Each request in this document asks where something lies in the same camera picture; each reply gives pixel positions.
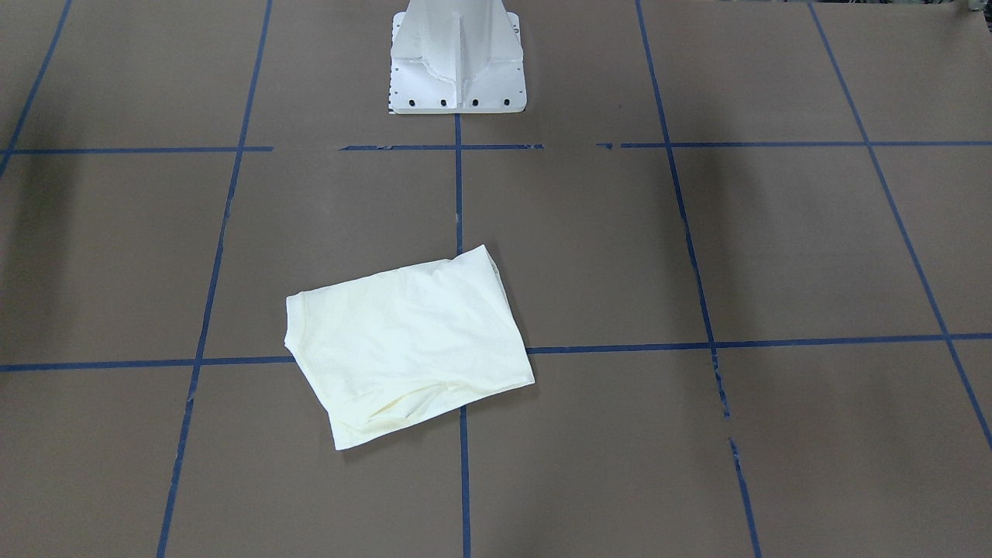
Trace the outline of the cream long-sleeve cat shirt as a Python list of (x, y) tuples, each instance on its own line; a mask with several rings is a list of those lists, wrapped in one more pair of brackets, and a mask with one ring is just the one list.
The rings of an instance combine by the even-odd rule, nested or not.
[(337, 451), (536, 381), (485, 245), (301, 291), (284, 310)]

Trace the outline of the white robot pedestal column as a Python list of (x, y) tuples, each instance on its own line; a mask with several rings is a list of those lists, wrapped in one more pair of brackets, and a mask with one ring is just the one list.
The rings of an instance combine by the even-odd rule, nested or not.
[(390, 113), (525, 111), (521, 23), (504, 2), (411, 1), (391, 31)]

